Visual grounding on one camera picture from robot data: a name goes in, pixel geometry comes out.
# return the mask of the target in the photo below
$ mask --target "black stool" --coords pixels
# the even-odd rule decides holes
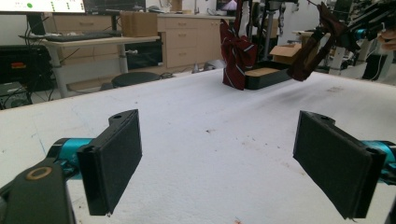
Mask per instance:
[[[140,83],[160,80],[161,76],[150,72],[124,73],[111,80],[114,88],[132,86]]]

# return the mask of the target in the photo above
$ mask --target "red cloth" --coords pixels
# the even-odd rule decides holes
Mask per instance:
[[[242,91],[245,88],[245,71],[256,62],[257,45],[250,43],[246,36],[239,37],[237,33],[225,20],[221,20],[221,55],[226,62],[223,83]]]

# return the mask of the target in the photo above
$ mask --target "desk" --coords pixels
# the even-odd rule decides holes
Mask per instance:
[[[87,48],[87,47],[96,47],[103,45],[118,45],[120,48],[120,67],[118,68],[119,73],[127,73],[128,65],[126,62],[125,55],[125,44],[133,44],[133,43],[144,43],[155,41],[159,39],[158,36],[150,36],[150,37],[112,37],[112,38],[103,38],[103,39],[93,39],[93,40],[81,40],[81,41],[73,41],[73,42],[50,42],[43,41],[43,44],[48,48],[49,55],[51,57],[52,70],[56,77],[56,82],[58,84],[58,89],[61,94],[61,97],[69,96],[67,90],[67,84],[73,81],[81,81],[88,80],[88,74],[94,75],[94,77],[100,77],[105,75],[111,75],[114,73],[114,66],[108,64],[107,66],[100,66],[103,61],[95,62],[95,63],[84,63],[84,67],[81,67],[81,64],[73,64],[62,66],[60,59],[58,57],[58,49],[59,48]]]
[[[0,186],[63,137],[96,137],[139,109],[143,158],[112,217],[90,217],[81,181],[68,187],[77,223],[344,224],[292,158],[300,110],[329,116],[361,140],[396,142],[396,88],[313,73],[258,91],[222,70],[1,111]],[[382,224],[396,189],[378,184],[366,219]]]

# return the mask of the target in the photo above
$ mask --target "red garment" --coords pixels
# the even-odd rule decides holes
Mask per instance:
[[[245,88],[245,71],[256,62],[257,45],[230,28],[225,20],[220,23],[221,55],[226,62],[223,83],[238,90]]]

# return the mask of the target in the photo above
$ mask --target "white wall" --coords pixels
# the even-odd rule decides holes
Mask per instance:
[[[216,0],[196,0],[197,6],[201,13],[206,13],[206,9],[216,9]],[[320,3],[320,0],[312,0],[314,3]],[[147,0],[147,7],[160,6],[159,0]],[[295,39],[296,36],[291,32],[296,30],[314,29],[318,21],[318,10],[313,5],[308,5],[305,0],[300,0],[299,10],[291,12],[292,3],[287,3],[284,20],[284,34],[279,38],[278,44],[286,44],[288,40]],[[194,0],[182,0],[183,9],[194,9]],[[23,35],[26,29],[25,16],[0,15],[0,45],[19,45],[24,41],[18,37]]]

